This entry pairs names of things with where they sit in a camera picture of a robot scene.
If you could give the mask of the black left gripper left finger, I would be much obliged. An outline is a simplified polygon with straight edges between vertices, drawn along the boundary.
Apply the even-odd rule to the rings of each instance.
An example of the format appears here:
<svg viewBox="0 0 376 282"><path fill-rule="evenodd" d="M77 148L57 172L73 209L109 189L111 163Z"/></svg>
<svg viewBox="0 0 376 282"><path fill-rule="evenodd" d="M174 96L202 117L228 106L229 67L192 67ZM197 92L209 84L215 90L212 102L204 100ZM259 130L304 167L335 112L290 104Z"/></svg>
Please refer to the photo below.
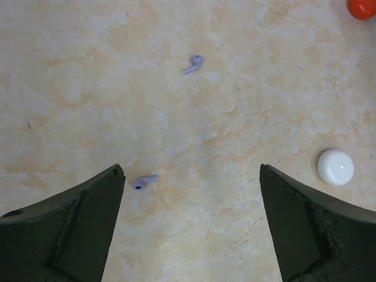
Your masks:
<svg viewBox="0 0 376 282"><path fill-rule="evenodd" d="M1 281L101 281L124 187L117 164L1 216Z"/></svg>

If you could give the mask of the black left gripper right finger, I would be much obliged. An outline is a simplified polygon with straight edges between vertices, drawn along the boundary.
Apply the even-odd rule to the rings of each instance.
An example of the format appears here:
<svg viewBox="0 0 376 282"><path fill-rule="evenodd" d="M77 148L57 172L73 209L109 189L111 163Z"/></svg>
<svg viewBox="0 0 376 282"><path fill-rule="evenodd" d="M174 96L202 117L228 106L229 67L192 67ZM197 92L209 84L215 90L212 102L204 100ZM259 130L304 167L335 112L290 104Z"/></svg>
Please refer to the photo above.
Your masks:
<svg viewBox="0 0 376 282"><path fill-rule="evenodd" d="M273 166L260 187L283 281L375 281L375 212Z"/></svg>

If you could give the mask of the white round charging case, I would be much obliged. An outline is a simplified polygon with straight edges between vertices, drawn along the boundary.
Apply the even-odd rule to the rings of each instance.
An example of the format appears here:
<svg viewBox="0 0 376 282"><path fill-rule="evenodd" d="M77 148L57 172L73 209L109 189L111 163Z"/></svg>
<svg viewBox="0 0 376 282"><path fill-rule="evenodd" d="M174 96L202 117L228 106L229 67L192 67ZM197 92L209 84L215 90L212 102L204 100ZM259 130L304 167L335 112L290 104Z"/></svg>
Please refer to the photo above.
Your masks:
<svg viewBox="0 0 376 282"><path fill-rule="evenodd" d="M317 171L327 184L343 186L353 179L355 167L352 158L346 152L330 149L318 158Z"/></svg>

